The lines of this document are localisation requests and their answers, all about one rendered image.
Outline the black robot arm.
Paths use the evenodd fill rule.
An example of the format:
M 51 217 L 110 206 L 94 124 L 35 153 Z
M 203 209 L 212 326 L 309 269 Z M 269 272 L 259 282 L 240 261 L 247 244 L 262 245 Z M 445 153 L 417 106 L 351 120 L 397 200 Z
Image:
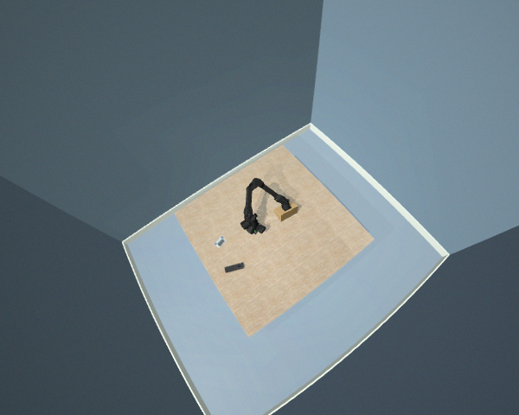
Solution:
M 253 234 L 254 230 L 256 230 L 256 228 L 252 227 L 251 224 L 255 224 L 257 222 L 256 217 L 258 217 L 257 214 L 253 214 L 252 209 L 252 192 L 257 187 L 264 189 L 267 193 L 272 195 L 276 202 L 281 203 L 281 207 L 283 208 L 283 210 L 287 211 L 292 208 L 289 203 L 289 199 L 286 199 L 283 195 L 279 195 L 275 191 L 267 187 L 261 179 L 253 178 L 253 180 L 247 187 L 246 206 L 244 208 L 244 220 L 240 223 L 242 228 L 250 234 Z

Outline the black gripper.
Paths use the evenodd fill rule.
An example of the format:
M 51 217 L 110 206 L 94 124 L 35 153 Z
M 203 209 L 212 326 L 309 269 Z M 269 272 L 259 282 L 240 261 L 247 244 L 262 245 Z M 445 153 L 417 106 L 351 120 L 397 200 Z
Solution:
M 259 233 L 263 233 L 266 230 L 266 227 L 261 226 L 258 221 L 255 224 L 251 224 L 251 225 L 252 225 L 252 227 L 255 227 L 256 231 L 258 231 Z

